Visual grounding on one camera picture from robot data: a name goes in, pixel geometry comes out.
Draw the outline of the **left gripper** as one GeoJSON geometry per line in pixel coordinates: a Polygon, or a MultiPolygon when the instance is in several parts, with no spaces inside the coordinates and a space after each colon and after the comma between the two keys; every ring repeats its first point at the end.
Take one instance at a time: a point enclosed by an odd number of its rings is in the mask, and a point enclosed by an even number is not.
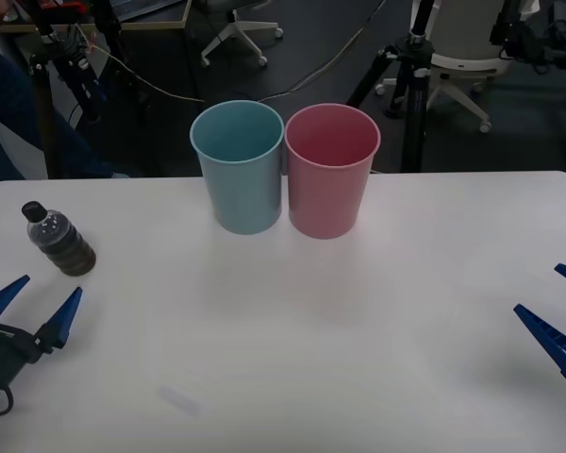
{"type": "MultiPolygon", "coordinates": [[[[0,316],[29,280],[24,275],[0,290],[0,316]]],[[[66,345],[82,294],[76,287],[35,335],[0,324],[0,388],[10,385],[27,364],[66,345]]]]}

